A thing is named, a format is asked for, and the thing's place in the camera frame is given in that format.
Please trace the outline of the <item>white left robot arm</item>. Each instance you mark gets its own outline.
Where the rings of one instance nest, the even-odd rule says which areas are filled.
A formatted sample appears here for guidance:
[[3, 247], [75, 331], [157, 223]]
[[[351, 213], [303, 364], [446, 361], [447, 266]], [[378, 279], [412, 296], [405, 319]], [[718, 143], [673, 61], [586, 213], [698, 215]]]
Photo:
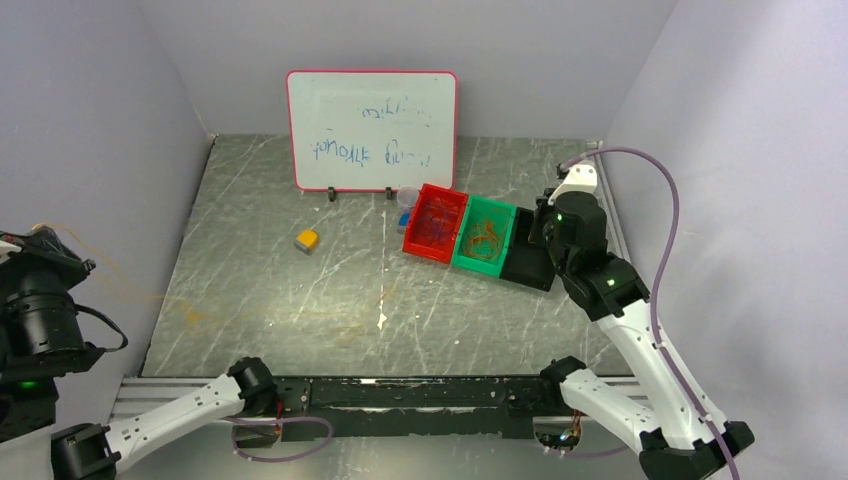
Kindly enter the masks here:
[[107, 346], [87, 340], [88, 316], [115, 329], [72, 290], [95, 262], [41, 225], [1, 235], [1, 475], [5, 479], [115, 479], [147, 455], [218, 420], [261, 416], [280, 403], [276, 382], [256, 357], [151, 410], [107, 416], [119, 389], [93, 377]]

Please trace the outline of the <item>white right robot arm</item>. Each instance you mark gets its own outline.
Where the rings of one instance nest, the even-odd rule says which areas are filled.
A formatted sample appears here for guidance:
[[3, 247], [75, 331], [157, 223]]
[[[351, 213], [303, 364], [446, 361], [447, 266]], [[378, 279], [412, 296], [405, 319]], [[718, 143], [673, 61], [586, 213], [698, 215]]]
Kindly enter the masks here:
[[755, 441], [709, 399], [651, 316], [650, 293], [637, 270], [611, 253], [607, 215], [591, 193], [556, 193], [536, 200], [530, 234], [545, 248], [570, 299], [612, 341], [650, 404], [618, 392], [582, 361], [566, 357], [542, 370], [542, 406], [588, 415], [621, 440], [649, 479], [707, 479]]

